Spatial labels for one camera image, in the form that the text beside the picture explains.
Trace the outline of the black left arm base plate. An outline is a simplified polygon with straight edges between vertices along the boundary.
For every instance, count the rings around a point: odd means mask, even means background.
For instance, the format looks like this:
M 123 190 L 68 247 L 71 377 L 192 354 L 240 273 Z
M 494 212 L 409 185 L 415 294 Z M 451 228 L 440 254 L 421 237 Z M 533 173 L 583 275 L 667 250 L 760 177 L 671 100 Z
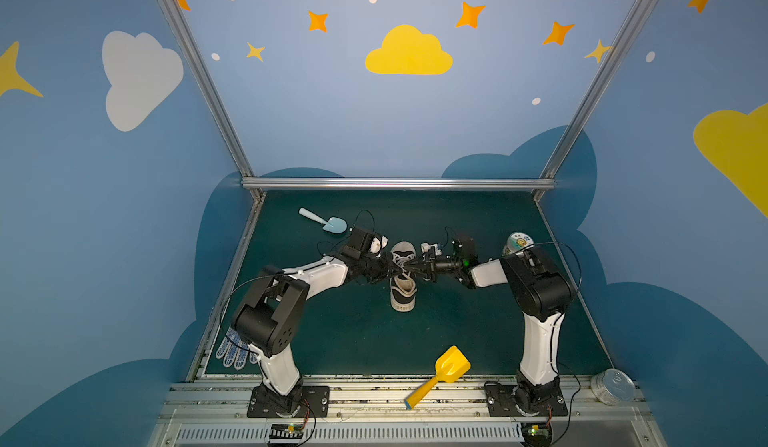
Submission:
M 297 385 L 287 396 L 279 395 L 264 385 L 255 387 L 248 402 L 248 418 L 325 418 L 328 414 L 327 386 Z

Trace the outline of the black white canvas sneaker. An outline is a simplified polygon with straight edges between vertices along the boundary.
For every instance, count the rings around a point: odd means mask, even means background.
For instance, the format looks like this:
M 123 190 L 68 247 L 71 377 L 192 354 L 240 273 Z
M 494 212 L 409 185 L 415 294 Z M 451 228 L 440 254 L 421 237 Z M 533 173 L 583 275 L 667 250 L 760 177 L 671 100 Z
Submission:
M 390 279 L 390 304 L 397 312 L 410 312 L 415 307 L 417 285 L 403 267 L 406 262 L 415 259 L 415 247 L 410 242 L 401 241 L 392 247 L 391 254 L 399 271 Z

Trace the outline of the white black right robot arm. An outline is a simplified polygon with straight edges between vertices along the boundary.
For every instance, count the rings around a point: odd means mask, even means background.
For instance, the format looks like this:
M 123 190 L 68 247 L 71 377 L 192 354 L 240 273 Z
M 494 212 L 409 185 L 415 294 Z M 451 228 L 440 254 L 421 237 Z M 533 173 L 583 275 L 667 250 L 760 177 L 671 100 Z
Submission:
M 566 279 L 544 245 L 532 244 L 485 262 L 466 254 L 429 252 L 407 261 L 404 270 L 430 282 L 442 274 L 451 275 L 469 289 L 508 286 L 524 316 L 518 385 L 533 401 L 558 395 L 559 332 L 578 288 Z

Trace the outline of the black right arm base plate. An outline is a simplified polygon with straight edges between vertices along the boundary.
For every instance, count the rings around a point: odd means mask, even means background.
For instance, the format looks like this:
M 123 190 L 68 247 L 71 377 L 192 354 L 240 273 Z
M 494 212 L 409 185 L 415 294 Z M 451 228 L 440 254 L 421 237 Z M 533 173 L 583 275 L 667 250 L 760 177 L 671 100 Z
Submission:
M 527 391 L 517 385 L 487 381 L 483 385 L 491 417 L 567 417 L 567 402 L 560 391 L 541 400 L 529 401 Z

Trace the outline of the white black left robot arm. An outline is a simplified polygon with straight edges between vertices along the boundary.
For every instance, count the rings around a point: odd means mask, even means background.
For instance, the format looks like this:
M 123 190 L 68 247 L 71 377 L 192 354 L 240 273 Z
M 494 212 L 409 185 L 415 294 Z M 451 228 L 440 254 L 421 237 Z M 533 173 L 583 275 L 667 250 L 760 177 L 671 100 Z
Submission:
M 255 354 L 263 383 L 275 395 L 291 396 L 301 382 L 291 351 L 308 299 L 363 277 L 370 283 L 397 276 L 402 268 L 389 252 L 325 256 L 304 266 L 267 266 L 248 285 L 230 320 Z

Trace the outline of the white shoelace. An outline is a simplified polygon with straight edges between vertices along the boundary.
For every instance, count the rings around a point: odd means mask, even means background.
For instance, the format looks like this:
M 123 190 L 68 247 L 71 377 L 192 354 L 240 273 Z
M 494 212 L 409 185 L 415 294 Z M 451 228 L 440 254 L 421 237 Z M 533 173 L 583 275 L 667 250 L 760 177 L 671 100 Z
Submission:
M 427 263 L 415 252 L 395 250 L 392 253 L 393 262 L 400 269 L 397 278 L 400 280 L 427 281 L 431 280 L 431 274 Z

